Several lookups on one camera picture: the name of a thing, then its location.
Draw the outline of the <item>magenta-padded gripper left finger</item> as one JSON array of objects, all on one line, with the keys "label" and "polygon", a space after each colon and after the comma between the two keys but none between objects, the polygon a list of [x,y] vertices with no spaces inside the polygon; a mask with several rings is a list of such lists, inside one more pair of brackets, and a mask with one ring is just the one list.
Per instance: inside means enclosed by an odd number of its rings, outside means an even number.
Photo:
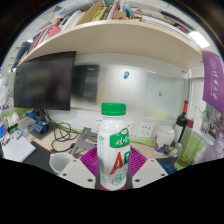
[{"label": "magenta-padded gripper left finger", "polygon": [[75,158],[71,154],[68,154],[67,157],[68,161],[59,176],[83,188],[94,189],[96,177],[80,159]]}]

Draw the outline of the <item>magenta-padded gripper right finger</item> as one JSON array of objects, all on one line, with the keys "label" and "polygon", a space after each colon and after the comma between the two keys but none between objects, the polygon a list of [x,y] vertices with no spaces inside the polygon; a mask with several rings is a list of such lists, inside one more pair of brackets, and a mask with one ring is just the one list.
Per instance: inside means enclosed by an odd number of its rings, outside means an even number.
[{"label": "magenta-padded gripper right finger", "polygon": [[131,148],[126,182],[127,189],[146,186],[165,176],[167,176],[167,172],[156,159],[147,159],[137,149]]}]

